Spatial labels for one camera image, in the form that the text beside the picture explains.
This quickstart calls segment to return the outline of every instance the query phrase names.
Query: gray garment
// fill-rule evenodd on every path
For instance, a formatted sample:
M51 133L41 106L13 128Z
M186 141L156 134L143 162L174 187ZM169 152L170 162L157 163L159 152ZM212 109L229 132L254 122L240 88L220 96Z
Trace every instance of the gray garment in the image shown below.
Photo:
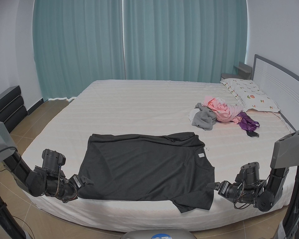
M202 106L201 103L198 103L195 108L199 108L200 111L195 114L192 125L199 126L204 130L212 130L216 123L215 113L208 107Z

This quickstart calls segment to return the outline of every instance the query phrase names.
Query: curtain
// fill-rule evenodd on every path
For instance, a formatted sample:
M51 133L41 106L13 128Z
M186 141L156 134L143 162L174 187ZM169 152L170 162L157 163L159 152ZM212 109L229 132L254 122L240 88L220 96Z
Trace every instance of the curtain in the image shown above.
M219 83L244 62L246 0L124 0L127 79Z
M35 0L33 46L44 100L125 79L121 0Z

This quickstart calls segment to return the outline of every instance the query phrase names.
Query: fitted sheet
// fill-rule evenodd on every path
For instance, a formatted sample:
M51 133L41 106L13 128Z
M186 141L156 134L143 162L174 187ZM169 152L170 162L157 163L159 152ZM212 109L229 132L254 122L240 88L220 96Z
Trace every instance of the fitted sheet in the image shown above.
M270 173L274 142L289 134L277 113L249 110L260 123L259 138L251 138L232 122L217 122L211 131L191 125L188 114L205 95L238 104L223 84L200 82L103 80L90 84L55 116L23 154L31 169L42 165L45 148L66 156L62 167L67 178L79 172L88 138L92 134L168 135L194 132L206 144L206 155L215 167L215 181L234 182L240 167L258 161L260 178ZM283 195L273 210L288 205L296 168L291 167ZM236 210L214 192L209 211L180 213L171 201L116 201L77 199L63 204L52 197L30 199L42 210L84 226L116 231L184 228L189 231L216 228L262 214L250 206Z

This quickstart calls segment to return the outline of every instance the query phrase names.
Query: black t-shirt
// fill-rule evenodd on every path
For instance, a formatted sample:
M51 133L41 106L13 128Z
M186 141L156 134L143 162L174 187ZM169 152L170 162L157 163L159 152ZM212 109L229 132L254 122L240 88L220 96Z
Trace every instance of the black t-shirt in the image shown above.
M170 200L180 212L209 210L214 167L205 144L193 132L167 136L93 134L80 167L94 185L81 188L86 199Z

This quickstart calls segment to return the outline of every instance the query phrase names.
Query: floral pillowcase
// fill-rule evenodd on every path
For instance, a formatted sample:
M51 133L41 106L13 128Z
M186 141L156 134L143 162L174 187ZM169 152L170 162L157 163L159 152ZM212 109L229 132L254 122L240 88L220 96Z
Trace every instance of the floral pillowcase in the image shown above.
M252 80L228 78L220 81L234 95L244 112L249 109L278 112L280 109Z

